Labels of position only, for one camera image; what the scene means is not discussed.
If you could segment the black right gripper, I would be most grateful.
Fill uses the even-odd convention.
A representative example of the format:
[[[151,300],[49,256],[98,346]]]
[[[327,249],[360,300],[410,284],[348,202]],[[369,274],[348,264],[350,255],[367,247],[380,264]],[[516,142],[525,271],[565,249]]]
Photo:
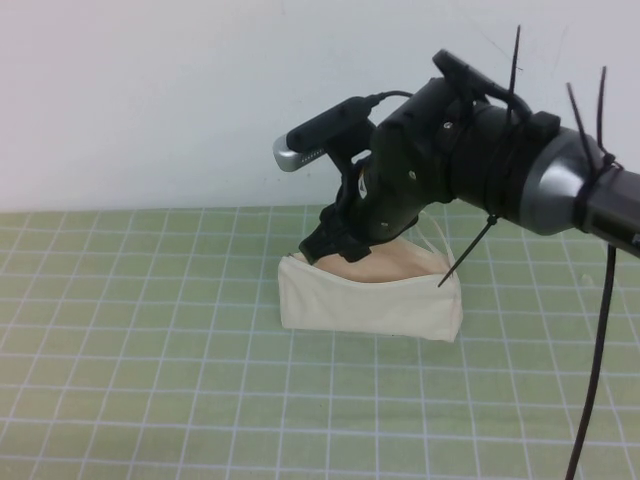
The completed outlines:
[[[299,245],[309,264],[335,254],[360,261],[371,253],[368,245],[411,228],[426,206],[454,199],[452,161],[468,125],[461,104],[447,80],[432,78],[376,127],[363,167],[366,194],[348,207],[348,228],[335,204],[320,212]]]

